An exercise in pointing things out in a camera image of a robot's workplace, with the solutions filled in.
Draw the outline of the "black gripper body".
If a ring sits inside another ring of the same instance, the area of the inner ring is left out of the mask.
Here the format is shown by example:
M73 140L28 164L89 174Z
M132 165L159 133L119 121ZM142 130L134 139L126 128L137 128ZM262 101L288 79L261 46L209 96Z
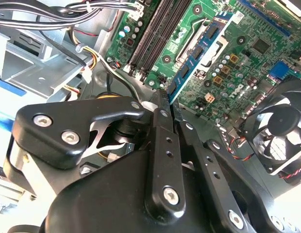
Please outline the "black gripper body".
M180 146L136 150L65 187L45 233L214 233Z

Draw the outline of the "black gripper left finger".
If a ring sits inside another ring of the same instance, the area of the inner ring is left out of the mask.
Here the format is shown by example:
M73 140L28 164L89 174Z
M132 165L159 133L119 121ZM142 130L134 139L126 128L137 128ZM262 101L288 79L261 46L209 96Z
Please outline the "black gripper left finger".
M34 195L56 197L81 178L82 160L103 138L150 147L145 204L157 220L177 220L186 202L178 135L164 91L132 97L33 104L18 110L3 166L8 180Z

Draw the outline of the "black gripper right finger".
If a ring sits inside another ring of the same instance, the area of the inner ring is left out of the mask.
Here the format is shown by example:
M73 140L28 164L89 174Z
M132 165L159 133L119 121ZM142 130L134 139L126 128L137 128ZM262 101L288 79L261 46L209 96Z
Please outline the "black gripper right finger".
M300 232L275 205L272 195L219 142L201 142L194 126L184 120L177 100L172 113L182 162L193 164L213 232Z

